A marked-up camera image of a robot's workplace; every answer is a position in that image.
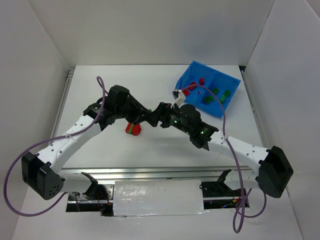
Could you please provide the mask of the red rounded lego piece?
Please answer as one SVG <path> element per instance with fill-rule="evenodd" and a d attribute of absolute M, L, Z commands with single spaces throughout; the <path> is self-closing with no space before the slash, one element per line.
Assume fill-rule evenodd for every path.
<path fill-rule="evenodd" d="M 138 136 L 142 131 L 141 125 L 140 124 L 134 124 L 131 128 L 131 134 L 133 136 Z"/>

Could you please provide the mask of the red arch lego piece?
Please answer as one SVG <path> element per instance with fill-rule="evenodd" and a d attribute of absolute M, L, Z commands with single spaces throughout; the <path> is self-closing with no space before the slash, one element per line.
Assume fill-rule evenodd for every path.
<path fill-rule="evenodd" d="M 183 90 L 183 94 L 184 94 L 185 96 L 188 96 L 188 95 L 190 94 L 190 92 L 189 92 L 188 89 L 184 89 L 184 90 Z"/>

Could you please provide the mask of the green lego plate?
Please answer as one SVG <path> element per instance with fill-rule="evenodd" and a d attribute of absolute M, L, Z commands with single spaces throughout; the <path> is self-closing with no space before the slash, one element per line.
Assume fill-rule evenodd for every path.
<path fill-rule="evenodd" d="M 129 130 L 128 130 L 128 134 L 132 135 L 132 129 L 133 129 L 133 127 L 134 127 L 134 125 L 131 124 L 131 125 L 130 125 L 130 128 L 129 128 Z"/>

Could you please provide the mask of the green square lego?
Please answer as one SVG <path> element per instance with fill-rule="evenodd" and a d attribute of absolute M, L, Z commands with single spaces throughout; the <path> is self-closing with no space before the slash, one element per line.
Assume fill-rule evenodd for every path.
<path fill-rule="evenodd" d="M 215 88 L 212 90 L 212 93 L 213 93 L 214 95 L 217 95 L 217 94 L 219 93 L 219 89 L 215 87 Z"/>

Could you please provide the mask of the red long lego brick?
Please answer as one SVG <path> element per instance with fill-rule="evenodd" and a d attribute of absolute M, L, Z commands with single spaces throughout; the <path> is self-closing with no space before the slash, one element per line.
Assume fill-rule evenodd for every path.
<path fill-rule="evenodd" d="M 132 123 L 128 123 L 128 125 L 127 125 L 127 127 L 126 127 L 126 129 L 125 129 L 125 132 L 126 132 L 127 134 L 129 134 L 129 128 L 130 128 L 131 124 L 132 124 Z"/>

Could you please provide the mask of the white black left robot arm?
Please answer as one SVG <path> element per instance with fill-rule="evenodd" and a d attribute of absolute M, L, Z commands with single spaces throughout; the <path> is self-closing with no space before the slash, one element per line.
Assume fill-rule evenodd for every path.
<path fill-rule="evenodd" d="M 116 120 L 126 119 L 134 123 L 149 113 L 150 110 L 140 104 L 127 88 L 114 85 L 107 96 L 89 105 L 60 139 L 36 154 L 28 151 L 22 156 L 23 181 L 44 200 L 50 200 L 60 192 L 76 192 L 91 197 L 98 188 L 98 181 L 86 172 L 62 174 L 65 163 L 86 142 Z"/>

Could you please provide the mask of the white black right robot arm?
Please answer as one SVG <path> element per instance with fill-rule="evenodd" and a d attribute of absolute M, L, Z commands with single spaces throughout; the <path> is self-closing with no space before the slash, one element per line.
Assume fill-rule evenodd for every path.
<path fill-rule="evenodd" d="M 230 158 L 236 156 L 238 162 L 252 169 L 252 186 L 270 197 L 280 198 L 294 173 L 280 147 L 268 149 L 224 135 L 218 128 L 202 121 L 200 112 L 191 104 L 171 107 L 171 104 L 161 102 L 156 110 L 147 115 L 146 120 L 153 127 L 160 123 L 162 128 L 172 126 L 186 133 L 198 149 Z"/>

